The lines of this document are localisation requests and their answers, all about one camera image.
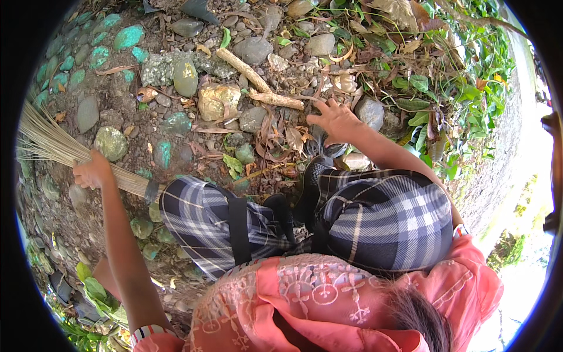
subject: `pink blouse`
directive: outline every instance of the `pink blouse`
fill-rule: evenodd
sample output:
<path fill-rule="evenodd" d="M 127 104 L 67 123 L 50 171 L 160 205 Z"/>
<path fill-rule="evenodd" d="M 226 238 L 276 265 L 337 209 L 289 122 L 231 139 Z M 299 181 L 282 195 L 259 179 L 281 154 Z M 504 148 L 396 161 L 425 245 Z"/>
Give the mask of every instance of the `pink blouse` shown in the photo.
<path fill-rule="evenodd" d="M 134 352 L 298 352 L 272 316 L 278 310 L 297 332 L 326 351 L 428 351 L 415 330 L 394 330 L 385 280 L 332 256 L 272 257 L 224 275 L 194 310 L 186 341 L 170 333 L 143 338 Z M 470 236 L 453 240 L 429 274 L 414 271 L 394 285 L 414 286 L 452 326 L 454 351 L 498 307 L 503 284 Z"/>

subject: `hand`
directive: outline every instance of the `hand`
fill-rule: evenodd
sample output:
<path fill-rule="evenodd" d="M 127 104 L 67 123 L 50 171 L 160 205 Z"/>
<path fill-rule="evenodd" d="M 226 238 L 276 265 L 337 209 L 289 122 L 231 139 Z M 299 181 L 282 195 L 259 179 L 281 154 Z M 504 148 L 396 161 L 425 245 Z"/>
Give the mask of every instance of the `hand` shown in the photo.
<path fill-rule="evenodd" d="M 313 105 L 320 110 L 321 115 L 307 115 L 307 123 L 318 124 L 328 133 L 325 146 L 352 143 L 358 135 L 358 129 L 366 126 L 346 105 L 334 99 L 327 100 L 326 104 L 316 101 Z"/>
<path fill-rule="evenodd" d="M 74 161 L 72 173 L 74 174 L 74 183 L 82 188 L 96 187 L 102 188 L 105 184 L 113 180 L 113 173 L 108 160 L 102 153 L 96 149 L 90 150 L 92 161 L 78 165 Z"/>

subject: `straw broom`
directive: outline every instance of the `straw broom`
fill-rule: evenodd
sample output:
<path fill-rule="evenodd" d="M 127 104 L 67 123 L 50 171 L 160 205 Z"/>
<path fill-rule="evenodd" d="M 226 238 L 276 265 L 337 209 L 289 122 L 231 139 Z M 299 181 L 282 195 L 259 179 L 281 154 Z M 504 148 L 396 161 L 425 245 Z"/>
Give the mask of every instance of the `straw broom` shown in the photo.
<path fill-rule="evenodd" d="M 19 131 L 30 141 L 19 139 L 21 146 L 19 150 L 27 152 L 18 158 L 23 160 L 53 160 L 69 167 L 76 160 L 79 164 L 92 161 L 88 148 L 77 142 L 66 133 L 57 122 L 49 115 L 45 108 L 43 113 L 45 119 L 35 108 L 26 101 L 20 118 Z M 113 163 L 110 163 L 111 171 L 117 181 L 117 187 L 139 197 L 145 196 L 145 190 L 149 180 L 135 173 L 129 172 Z M 156 201 L 164 191 L 164 185 L 160 185 Z"/>

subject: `plaid trousers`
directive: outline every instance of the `plaid trousers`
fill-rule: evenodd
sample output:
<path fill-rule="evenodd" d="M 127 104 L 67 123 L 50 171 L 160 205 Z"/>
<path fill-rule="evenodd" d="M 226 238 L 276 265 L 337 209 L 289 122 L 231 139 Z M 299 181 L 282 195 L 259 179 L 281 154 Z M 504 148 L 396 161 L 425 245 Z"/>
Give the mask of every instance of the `plaid trousers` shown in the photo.
<path fill-rule="evenodd" d="M 319 178 L 315 234 L 297 245 L 285 238 L 271 209 L 248 202 L 252 260 L 322 252 L 372 273 L 431 268 L 452 242 L 450 203 L 442 188 L 407 170 L 325 170 Z M 235 266 L 227 198 L 235 195 L 185 176 L 160 196 L 164 223 L 213 280 Z"/>

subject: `woman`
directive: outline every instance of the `woman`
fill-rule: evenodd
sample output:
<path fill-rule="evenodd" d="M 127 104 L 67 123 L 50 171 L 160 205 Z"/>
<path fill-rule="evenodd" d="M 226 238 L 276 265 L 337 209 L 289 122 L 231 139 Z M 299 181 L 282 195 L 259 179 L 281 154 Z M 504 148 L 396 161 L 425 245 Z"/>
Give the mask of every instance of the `woman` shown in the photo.
<path fill-rule="evenodd" d="M 186 341 L 164 314 L 109 163 L 92 151 L 91 163 L 73 168 L 77 184 L 101 188 L 111 275 L 99 280 L 126 308 L 134 351 L 467 349 L 503 285 L 444 186 L 347 107 L 332 99 L 315 106 L 321 115 L 307 121 L 328 133 L 327 145 L 352 143 L 383 171 L 336 171 L 315 158 L 293 212 L 312 240 L 294 243 L 279 197 L 246 203 L 189 176 L 161 195 L 167 228 L 217 280 Z"/>

